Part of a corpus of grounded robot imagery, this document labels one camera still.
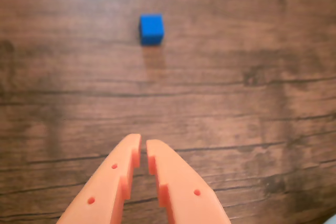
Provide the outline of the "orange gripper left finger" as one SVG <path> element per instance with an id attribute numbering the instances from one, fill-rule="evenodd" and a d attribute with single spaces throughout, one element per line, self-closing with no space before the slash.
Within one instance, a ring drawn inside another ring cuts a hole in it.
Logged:
<path id="1" fill-rule="evenodd" d="M 140 166 L 141 135 L 129 134 L 110 152 L 58 223 L 121 223 L 133 171 Z"/>

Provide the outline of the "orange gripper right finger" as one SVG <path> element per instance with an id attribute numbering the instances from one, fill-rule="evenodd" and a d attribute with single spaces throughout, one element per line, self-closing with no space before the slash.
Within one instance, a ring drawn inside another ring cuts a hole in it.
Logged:
<path id="1" fill-rule="evenodd" d="M 175 150 L 160 140 L 148 140 L 146 149 L 169 223 L 230 223 L 215 192 Z"/>

